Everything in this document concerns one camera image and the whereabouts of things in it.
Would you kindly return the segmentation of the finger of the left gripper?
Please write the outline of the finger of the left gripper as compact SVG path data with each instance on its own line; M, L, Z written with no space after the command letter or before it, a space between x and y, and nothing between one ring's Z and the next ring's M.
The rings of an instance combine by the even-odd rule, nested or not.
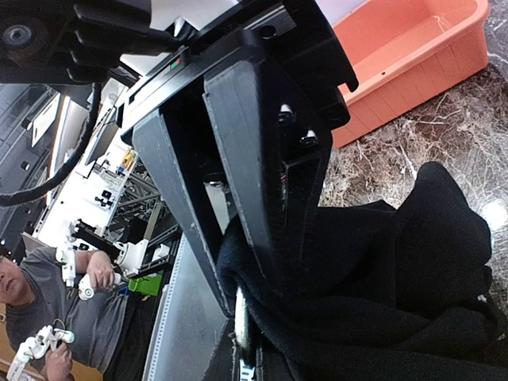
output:
M222 231L195 159L190 134L155 110L133 126L133 145L162 199L182 228L225 316L233 315L217 275Z
M282 294L310 250L331 132L310 97L268 59L222 63L204 89L247 244L264 284Z

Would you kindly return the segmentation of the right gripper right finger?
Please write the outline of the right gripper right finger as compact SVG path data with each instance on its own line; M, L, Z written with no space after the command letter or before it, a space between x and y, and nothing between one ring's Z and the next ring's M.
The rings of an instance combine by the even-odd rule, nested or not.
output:
M256 350L255 380L295 381L297 379L286 357L262 337Z

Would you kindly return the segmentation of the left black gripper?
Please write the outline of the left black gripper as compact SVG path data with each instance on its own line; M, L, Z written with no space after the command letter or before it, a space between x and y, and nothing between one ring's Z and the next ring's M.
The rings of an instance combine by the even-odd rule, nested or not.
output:
M352 65L314 1L173 1L163 15L140 3L141 23L190 36L129 90L118 123L126 144L314 145L350 121L340 86L358 87Z

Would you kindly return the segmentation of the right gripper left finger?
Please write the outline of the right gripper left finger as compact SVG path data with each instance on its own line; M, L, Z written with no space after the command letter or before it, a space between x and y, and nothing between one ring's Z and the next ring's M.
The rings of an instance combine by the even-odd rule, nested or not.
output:
M202 380L238 381L240 379L239 369L239 352L234 333L234 321L226 321Z

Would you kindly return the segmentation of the black t-shirt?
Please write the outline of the black t-shirt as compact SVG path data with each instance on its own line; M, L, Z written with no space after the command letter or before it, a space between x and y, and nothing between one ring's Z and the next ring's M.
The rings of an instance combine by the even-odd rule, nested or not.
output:
M217 270L297 380L504 380L507 319L481 300L491 253L487 223L428 162L400 207L319 209L282 294L264 284L238 219Z

